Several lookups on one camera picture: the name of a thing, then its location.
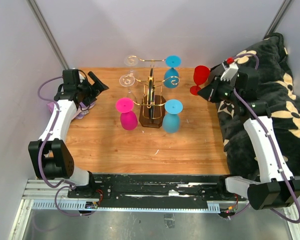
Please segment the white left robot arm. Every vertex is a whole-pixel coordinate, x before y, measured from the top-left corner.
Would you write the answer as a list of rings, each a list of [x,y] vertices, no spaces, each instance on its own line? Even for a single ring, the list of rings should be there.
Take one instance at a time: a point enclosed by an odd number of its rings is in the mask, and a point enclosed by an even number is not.
[[[66,144],[71,121],[80,113],[89,110],[102,92],[109,89],[93,73],[80,69],[66,69],[60,76],[62,83],[50,102],[53,111],[48,125],[37,141],[31,141],[28,151],[36,177],[49,187],[68,184],[86,198],[96,194],[97,186],[91,172],[75,166]]]

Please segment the red wine glass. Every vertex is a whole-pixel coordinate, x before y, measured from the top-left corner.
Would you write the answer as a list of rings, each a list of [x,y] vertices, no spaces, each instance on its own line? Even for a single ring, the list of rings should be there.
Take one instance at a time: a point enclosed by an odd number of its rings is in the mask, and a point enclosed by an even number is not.
[[[195,83],[194,86],[192,86],[190,88],[190,93],[192,95],[198,95],[198,91],[201,90],[201,85],[203,85],[210,74],[210,69],[204,65],[198,65],[195,69],[194,69],[194,74],[193,74],[193,81]]]

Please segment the blue wine glass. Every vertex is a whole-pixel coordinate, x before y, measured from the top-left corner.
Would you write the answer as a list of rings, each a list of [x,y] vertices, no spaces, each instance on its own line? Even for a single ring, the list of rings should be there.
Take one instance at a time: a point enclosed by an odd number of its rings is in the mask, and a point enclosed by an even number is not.
[[[176,88],[180,82],[179,73],[176,68],[181,65],[181,58],[171,55],[166,58],[165,63],[169,69],[165,72],[163,83],[169,89]]]
[[[163,129],[171,134],[178,132],[180,127],[179,114],[183,111],[183,104],[179,100],[171,99],[165,103],[164,107],[166,115],[162,123]]]

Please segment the pink wine glass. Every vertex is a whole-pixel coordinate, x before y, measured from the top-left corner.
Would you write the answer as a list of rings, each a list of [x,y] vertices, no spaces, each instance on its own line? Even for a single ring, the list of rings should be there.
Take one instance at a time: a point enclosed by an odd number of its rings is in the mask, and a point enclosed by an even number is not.
[[[138,125],[138,120],[133,112],[134,102],[128,98],[123,97],[116,102],[116,109],[121,113],[120,122],[125,130],[132,131]]]

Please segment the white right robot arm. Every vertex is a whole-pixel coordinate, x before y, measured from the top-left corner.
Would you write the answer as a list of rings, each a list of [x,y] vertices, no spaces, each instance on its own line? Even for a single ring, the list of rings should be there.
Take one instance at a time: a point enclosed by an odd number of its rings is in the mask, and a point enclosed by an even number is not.
[[[278,146],[267,103],[257,97],[259,75],[256,68],[238,67],[226,61],[213,67],[208,84],[198,95],[211,103],[225,101],[234,105],[234,112],[252,143],[259,168],[260,181],[241,176],[225,176],[216,188],[217,196],[227,200],[234,194],[248,199],[255,210],[300,209],[300,179],[295,179]]]

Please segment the purple cloth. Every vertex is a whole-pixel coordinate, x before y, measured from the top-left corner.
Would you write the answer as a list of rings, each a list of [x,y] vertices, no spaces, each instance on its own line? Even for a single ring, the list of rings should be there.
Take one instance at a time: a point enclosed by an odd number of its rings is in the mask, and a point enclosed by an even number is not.
[[[85,115],[87,115],[89,113],[90,109],[95,106],[95,103],[96,102],[93,102],[93,103],[89,104],[88,106],[85,106],[83,103],[80,103],[80,107],[77,110],[77,112],[74,114],[74,116],[72,117],[72,120],[82,119]],[[52,113],[54,110],[54,103],[48,102],[47,107],[48,107],[49,111]]]

